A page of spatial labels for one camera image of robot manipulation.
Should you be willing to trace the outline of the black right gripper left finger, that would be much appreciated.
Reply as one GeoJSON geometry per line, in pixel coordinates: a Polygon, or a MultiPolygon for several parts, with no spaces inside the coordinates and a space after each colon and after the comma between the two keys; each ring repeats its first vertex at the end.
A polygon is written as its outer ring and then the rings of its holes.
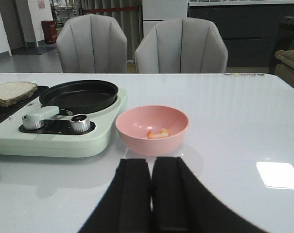
{"type": "Polygon", "coordinates": [[[151,178],[144,159],[121,159],[80,233],[151,232],[151,178]]]}

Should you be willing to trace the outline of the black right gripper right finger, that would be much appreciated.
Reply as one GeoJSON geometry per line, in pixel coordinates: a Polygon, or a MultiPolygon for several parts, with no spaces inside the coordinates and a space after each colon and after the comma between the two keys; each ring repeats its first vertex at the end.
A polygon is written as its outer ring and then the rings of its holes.
{"type": "Polygon", "coordinates": [[[158,157],[152,172],[157,233],[261,233],[218,200],[180,157],[158,157]]]}

